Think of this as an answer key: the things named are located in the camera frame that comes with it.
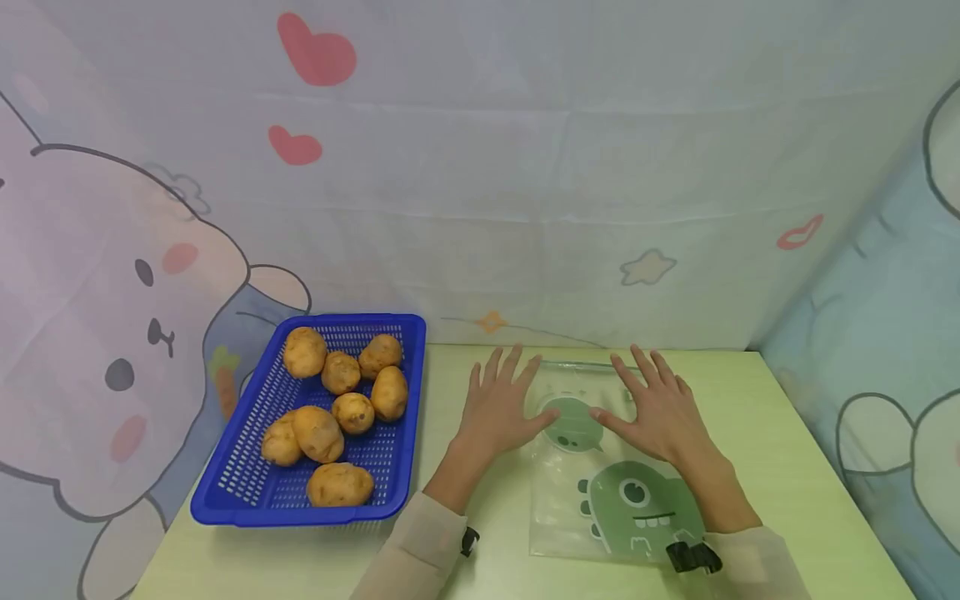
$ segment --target light green table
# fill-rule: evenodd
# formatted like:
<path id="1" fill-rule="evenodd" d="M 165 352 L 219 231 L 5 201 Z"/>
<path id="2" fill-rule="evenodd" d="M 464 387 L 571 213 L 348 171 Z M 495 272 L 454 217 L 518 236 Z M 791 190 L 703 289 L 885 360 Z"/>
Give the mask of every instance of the light green table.
<path id="1" fill-rule="evenodd" d="M 528 349 L 525 355 L 533 355 Z M 548 359 L 604 361 L 593 349 L 545 349 Z M 414 469 L 421 488 L 440 462 L 463 409 L 470 367 L 489 348 L 427 351 Z M 665 352 L 697 395 L 709 430 L 736 465 L 767 525 L 783 535 L 816 599 L 913 598 L 867 522 L 758 354 Z M 483 538 L 446 598 L 552 600 L 680 597 L 675 576 L 649 566 L 529 556 L 529 473 L 524 455 L 502 458 L 471 503 Z M 347 598 L 391 522 L 338 528 L 206 527 L 180 509 L 133 600 Z"/>

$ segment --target hand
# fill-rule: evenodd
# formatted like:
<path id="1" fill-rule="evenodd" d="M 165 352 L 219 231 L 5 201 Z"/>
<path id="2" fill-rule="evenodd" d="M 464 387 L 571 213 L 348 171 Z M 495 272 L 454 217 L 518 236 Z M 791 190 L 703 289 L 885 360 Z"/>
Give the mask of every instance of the hand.
<path id="1" fill-rule="evenodd" d="M 590 416 L 637 450 L 673 465 L 693 492 L 707 531 L 733 533 L 761 526 L 733 465 L 710 439 L 690 386 L 673 374 L 659 352 L 650 352 L 653 363 L 636 345 L 630 352 L 646 385 L 616 354 L 611 362 L 634 397 L 636 419 L 626 422 L 600 408 L 591 408 Z"/>
<path id="2" fill-rule="evenodd" d="M 533 419 L 524 418 L 523 400 L 540 368 L 540 357 L 528 362 L 514 381 L 522 351 L 521 345 L 514 346 L 498 372 L 503 348 L 497 348 L 482 377 L 480 363 L 470 372 L 460 429 L 437 472 L 423 488 L 423 493 L 454 513 L 462 515 L 467 509 L 473 490 L 494 458 L 530 442 L 560 416 L 559 411 L 550 410 Z"/>
<path id="3" fill-rule="evenodd" d="M 530 442 L 560 416 L 560 412 L 554 409 L 533 419 L 523 417 L 523 401 L 540 368 L 540 356 L 534 356 L 514 381 L 516 363 L 522 351 L 520 344 L 514 346 L 498 372 L 503 348 L 497 348 L 490 355 L 482 378 L 480 363 L 473 365 L 470 372 L 467 403 L 457 439 L 476 452 L 490 454 L 491 458 Z"/>
<path id="4" fill-rule="evenodd" d="M 646 385 L 616 354 L 611 355 L 611 362 L 634 397 L 636 419 L 626 422 L 600 408 L 590 409 L 590 416 L 627 444 L 670 463 L 680 471 L 692 460 L 719 454 L 686 382 L 670 370 L 656 350 L 650 352 L 653 363 L 636 345 L 630 346 L 630 352 Z"/>

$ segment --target ziplock bag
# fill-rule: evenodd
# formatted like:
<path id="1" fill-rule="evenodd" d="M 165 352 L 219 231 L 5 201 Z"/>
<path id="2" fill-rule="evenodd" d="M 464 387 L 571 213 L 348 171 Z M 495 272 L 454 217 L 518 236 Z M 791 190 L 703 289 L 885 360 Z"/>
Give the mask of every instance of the ziplock bag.
<path id="1" fill-rule="evenodd" d="M 531 554 L 670 564 L 667 546 L 702 541 L 703 521 L 677 471 L 589 417 L 591 406 L 636 417 L 611 366 L 543 361 L 526 401 L 530 415 L 561 412 L 531 444 Z"/>

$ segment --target pink heart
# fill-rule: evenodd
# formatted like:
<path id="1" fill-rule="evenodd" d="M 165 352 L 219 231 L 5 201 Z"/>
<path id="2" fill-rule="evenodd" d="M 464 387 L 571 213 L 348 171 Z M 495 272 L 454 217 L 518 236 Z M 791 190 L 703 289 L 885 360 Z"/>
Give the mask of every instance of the pink heart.
<path id="1" fill-rule="evenodd" d="M 824 215 L 819 214 L 807 221 L 803 227 L 788 229 L 777 240 L 777 247 L 781 250 L 796 250 L 806 246 L 806 243 L 813 238 L 813 234 L 817 232 L 823 222 Z"/>
<path id="2" fill-rule="evenodd" d="M 348 39 L 338 34 L 312 34 L 298 15 L 285 12 L 276 20 L 276 30 L 298 75 L 310 85 L 342 84 L 353 74 L 357 53 Z"/>
<path id="3" fill-rule="evenodd" d="M 324 147 L 312 135 L 291 135 L 280 125 L 272 126 L 268 135 L 270 145 L 287 164 L 310 164 L 324 153 Z"/>

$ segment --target potato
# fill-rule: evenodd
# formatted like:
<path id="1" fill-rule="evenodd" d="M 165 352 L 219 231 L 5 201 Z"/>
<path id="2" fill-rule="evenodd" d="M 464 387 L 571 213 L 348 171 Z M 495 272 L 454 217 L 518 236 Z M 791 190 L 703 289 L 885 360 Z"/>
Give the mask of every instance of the potato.
<path id="1" fill-rule="evenodd" d="M 321 465 L 306 482 L 306 495 L 314 506 L 360 506 L 373 493 L 373 477 L 350 463 Z"/>
<path id="2" fill-rule="evenodd" d="M 330 414 L 340 423 L 340 428 L 358 436 L 373 425 L 373 405 L 363 394 L 344 394 L 333 401 Z"/>
<path id="3" fill-rule="evenodd" d="M 332 463 L 344 453 L 344 434 L 321 407 L 301 406 L 294 412 L 293 425 L 300 449 L 318 463 Z"/>
<path id="4" fill-rule="evenodd" d="M 390 422 L 403 416 L 407 409 L 407 380 L 397 367 L 384 367 L 373 382 L 370 393 L 373 411 L 380 420 Z"/>
<path id="5" fill-rule="evenodd" d="M 352 392 L 360 383 L 360 365 L 349 354 L 330 352 L 320 380 L 325 388 L 337 396 Z"/>
<path id="6" fill-rule="evenodd" d="M 287 335 L 283 347 L 283 366 L 297 379 L 312 377 L 324 369 L 326 342 L 324 336 L 310 327 L 297 327 Z"/>
<path id="7" fill-rule="evenodd" d="M 367 347 L 360 352 L 357 361 L 360 363 L 360 374 L 365 379 L 376 379 L 384 367 L 399 366 L 402 353 L 400 342 L 394 336 L 382 333 L 370 340 Z"/>
<path id="8" fill-rule="evenodd" d="M 294 411 L 284 414 L 267 427 L 263 442 L 260 443 L 260 456 L 281 467 L 290 467 L 303 456 L 294 436 Z"/>

